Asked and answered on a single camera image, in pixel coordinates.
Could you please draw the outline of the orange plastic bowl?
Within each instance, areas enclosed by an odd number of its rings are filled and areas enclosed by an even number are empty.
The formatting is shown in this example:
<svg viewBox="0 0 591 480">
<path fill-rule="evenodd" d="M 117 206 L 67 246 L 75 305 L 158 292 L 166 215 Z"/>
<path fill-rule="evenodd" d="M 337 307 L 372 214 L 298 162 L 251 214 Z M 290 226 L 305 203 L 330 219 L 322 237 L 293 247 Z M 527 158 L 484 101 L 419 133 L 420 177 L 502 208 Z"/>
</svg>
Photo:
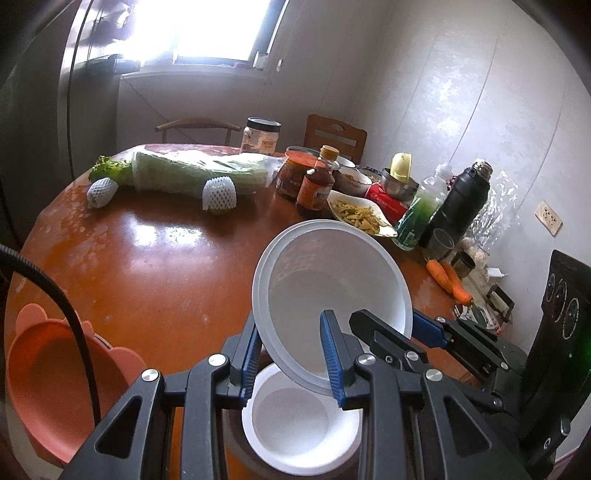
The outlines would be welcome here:
<svg viewBox="0 0 591 480">
<path fill-rule="evenodd" d="M 81 326 L 96 375 L 101 413 L 106 414 L 146 364 L 135 351 L 108 344 L 89 321 Z M 20 310 L 8 354 L 7 383 L 37 455 L 65 466 L 95 427 L 83 363 L 66 320 L 48 317 L 35 303 Z"/>
</svg>

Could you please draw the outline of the orange carrot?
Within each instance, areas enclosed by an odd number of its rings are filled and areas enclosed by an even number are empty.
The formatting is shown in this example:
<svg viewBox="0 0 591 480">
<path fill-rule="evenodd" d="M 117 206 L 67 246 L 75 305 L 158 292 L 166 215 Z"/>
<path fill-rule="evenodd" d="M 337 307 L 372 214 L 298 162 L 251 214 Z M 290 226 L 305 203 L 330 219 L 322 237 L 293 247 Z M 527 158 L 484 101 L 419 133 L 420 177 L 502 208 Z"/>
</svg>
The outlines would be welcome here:
<svg viewBox="0 0 591 480">
<path fill-rule="evenodd" d="M 469 306 L 473 302 L 472 295 L 449 263 L 432 259 L 427 261 L 426 268 L 435 282 L 458 303 Z"/>
</svg>

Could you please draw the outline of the drinking glass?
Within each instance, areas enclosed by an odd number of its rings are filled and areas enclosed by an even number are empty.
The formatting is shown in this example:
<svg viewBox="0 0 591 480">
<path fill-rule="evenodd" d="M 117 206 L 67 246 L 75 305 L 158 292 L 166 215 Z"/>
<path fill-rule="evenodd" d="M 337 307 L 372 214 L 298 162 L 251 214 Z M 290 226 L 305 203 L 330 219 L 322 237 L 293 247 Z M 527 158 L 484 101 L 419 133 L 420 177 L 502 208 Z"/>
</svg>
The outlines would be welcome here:
<svg viewBox="0 0 591 480">
<path fill-rule="evenodd" d="M 444 260 L 455 248 L 453 238 L 442 228 L 435 228 L 432 236 L 423 250 L 426 261 Z"/>
</svg>

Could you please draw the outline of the red packet box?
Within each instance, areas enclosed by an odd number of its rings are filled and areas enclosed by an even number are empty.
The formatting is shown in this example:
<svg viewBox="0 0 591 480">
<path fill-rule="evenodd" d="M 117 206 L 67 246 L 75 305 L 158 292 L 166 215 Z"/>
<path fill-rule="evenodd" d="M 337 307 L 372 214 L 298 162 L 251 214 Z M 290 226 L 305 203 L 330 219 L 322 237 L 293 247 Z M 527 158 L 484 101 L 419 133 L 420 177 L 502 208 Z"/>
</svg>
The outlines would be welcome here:
<svg viewBox="0 0 591 480">
<path fill-rule="evenodd" d="M 400 200 L 391 197 L 380 184 L 373 184 L 367 190 L 365 197 L 375 202 L 388 221 L 394 225 L 405 215 L 408 206 Z"/>
</svg>

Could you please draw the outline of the plate of yellow food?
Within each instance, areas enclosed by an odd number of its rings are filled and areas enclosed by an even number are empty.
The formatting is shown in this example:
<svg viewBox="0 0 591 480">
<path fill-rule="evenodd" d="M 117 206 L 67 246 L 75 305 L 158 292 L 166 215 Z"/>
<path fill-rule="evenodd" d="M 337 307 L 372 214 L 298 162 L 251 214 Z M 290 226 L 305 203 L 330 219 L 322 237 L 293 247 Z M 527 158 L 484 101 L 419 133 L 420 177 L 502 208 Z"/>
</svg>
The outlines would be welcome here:
<svg viewBox="0 0 591 480">
<path fill-rule="evenodd" d="M 332 190 L 329 193 L 328 206 L 335 220 L 344 222 L 368 235 L 391 239 L 397 237 L 396 230 L 381 208 L 369 199 Z"/>
</svg>

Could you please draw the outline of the black thermos flask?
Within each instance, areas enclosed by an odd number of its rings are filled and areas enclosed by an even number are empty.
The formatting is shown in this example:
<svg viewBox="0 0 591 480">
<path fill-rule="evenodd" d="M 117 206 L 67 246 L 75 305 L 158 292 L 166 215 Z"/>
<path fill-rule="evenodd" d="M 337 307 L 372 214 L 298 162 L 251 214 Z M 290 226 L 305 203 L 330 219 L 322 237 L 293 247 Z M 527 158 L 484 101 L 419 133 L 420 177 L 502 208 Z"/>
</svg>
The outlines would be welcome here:
<svg viewBox="0 0 591 480">
<path fill-rule="evenodd" d="M 458 175 L 418 245 L 426 248 L 436 229 L 443 229 L 457 244 L 488 199 L 492 173 L 493 168 L 486 160 L 477 159 Z"/>
</svg>

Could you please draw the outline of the brown sauce bottle yellow cap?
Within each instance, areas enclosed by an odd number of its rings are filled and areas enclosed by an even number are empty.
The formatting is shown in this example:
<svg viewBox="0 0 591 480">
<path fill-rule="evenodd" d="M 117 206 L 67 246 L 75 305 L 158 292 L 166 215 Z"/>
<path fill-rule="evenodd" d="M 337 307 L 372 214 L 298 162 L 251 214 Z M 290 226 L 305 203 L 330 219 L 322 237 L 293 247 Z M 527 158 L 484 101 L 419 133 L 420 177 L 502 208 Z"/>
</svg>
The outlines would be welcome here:
<svg viewBox="0 0 591 480">
<path fill-rule="evenodd" d="M 308 169 L 301 182 L 295 206 L 304 217 L 317 217 L 327 206 L 329 192 L 335 184 L 332 170 L 339 150 L 330 145 L 322 145 L 320 155 L 314 167 Z"/>
</svg>

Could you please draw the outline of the white bowl with food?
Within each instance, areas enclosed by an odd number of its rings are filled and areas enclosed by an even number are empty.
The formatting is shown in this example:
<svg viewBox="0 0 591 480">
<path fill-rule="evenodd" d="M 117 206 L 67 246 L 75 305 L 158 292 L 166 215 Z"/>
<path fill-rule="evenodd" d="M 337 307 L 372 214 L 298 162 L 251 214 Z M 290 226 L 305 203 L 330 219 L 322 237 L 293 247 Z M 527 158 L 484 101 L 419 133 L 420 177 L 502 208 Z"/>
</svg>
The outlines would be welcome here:
<svg viewBox="0 0 591 480">
<path fill-rule="evenodd" d="M 373 185 L 372 179 L 356 168 L 341 166 L 334 172 L 334 177 L 335 189 L 346 195 L 363 197 Z"/>
</svg>

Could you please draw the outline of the red sauce jar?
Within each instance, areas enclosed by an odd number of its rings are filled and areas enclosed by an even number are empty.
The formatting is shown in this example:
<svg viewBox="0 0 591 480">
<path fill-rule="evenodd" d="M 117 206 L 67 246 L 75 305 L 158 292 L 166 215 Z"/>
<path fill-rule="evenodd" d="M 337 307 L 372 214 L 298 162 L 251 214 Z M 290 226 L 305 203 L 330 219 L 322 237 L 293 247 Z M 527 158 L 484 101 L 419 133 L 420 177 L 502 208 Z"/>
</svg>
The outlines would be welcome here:
<svg viewBox="0 0 591 480">
<path fill-rule="evenodd" d="M 300 192 L 304 175 L 315 166 L 314 155 L 307 152 L 288 150 L 286 159 L 276 178 L 276 192 L 284 198 L 294 201 Z"/>
</svg>

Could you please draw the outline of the wrapped napa cabbage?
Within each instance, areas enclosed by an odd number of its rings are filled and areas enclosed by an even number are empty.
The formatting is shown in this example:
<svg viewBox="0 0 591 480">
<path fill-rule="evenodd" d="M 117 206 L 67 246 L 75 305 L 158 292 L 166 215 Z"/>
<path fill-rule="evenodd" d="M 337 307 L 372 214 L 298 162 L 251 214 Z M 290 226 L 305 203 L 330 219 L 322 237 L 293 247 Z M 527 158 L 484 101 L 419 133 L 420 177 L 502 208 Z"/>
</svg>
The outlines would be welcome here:
<svg viewBox="0 0 591 480">
<path fill-rule="evenodd" d="M 266 188 L 283 166 L 284 158 L 259 153 L 213 155 L 184 150 L 165 154 L 137 152 L 131 161 L 133 186 L 200 198 L 208 180 L 228 177 L 238 195 Z"/>
</svg>

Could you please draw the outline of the left foam-netted fruit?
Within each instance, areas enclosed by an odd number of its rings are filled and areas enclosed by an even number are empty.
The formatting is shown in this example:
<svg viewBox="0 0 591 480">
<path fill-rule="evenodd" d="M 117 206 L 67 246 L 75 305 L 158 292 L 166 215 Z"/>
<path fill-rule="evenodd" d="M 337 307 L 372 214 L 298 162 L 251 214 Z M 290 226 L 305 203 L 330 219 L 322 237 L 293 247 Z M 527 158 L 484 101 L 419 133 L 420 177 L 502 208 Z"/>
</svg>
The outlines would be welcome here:
<svg viewBox="0 0 591 480">
<path fill-rule="evenodd" d="M 118 184 L 110 178 L 94 181 L 86 193 L 88 207 L 90 209 L 105 207 L 113 199 L 118 188 Z"/>
</svg>

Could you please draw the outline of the green leafy lettuce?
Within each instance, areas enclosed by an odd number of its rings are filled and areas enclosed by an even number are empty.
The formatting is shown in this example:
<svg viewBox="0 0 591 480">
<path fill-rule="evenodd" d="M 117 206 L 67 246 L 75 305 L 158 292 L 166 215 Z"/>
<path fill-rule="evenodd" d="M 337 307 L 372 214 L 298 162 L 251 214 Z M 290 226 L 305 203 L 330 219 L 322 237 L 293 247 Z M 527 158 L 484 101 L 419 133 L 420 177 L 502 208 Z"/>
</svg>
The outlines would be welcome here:
<svg viewBox="0 0 591 480">
<path fill-rule="evenodd" d="M 88 178 L 91 182 L 109 178 L 119 186 L 133 186 L 133 171 L 130 160 L 120 160 L 100 155 L 89 170 Z"/>
</svg>

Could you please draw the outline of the curved wooden chair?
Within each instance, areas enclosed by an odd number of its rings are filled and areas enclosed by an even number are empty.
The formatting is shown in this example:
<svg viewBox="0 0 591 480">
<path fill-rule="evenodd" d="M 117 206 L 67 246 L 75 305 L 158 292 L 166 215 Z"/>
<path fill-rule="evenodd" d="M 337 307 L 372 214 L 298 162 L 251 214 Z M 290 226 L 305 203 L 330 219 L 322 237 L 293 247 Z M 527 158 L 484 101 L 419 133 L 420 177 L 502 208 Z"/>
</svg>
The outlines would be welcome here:
<svg viewBox="0 0 591 480">
<path fill-rule="evenodd" d="M 154 128 L 155 133 L 161 134 L 161 142 L 167 143 L 167 136 L 170 130 L 224 130 L 224 146 L 230 145 L 231 134 L 233 132 L 241 132 L 242 127 L 236 126 L 224 121 L 215 120 L 208 117 L 188 117 L 183 119 L 177 119 L 168 121 L 163 124 L 157 125 Z"/>
</svg>

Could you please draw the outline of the dark refrigerator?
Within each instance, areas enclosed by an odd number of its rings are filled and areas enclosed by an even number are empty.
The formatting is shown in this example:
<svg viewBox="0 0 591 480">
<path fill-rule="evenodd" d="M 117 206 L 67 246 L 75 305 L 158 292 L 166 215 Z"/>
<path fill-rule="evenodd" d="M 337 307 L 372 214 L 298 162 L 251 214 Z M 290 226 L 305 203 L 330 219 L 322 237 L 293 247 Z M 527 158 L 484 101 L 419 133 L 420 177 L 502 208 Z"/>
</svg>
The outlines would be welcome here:
<svg viewBox="0 0 591 480">
<path fill-rule="evenodd" d="M 1 85 L 1 242 L 20 247 L 38 214 L 72 180 L 63 145 L 71 49 L 85 1 L 50 5 L 54 18 Z"/>
</svg>

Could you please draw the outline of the wall power socket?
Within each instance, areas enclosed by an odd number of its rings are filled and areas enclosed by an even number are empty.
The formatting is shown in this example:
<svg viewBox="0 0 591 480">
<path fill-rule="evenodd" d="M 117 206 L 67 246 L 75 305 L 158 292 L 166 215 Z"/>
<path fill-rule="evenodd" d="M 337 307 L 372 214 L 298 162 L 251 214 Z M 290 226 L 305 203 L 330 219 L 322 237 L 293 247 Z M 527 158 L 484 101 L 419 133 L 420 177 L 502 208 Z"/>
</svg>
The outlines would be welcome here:
<svg viewBox="0 0 591 480">
<path fill-rule="evenodd" d="M 563 226 L 560 216 L 545 201 L 538 204 L 535 216 L 553 237 L 558 234 Z"/>
</svg>

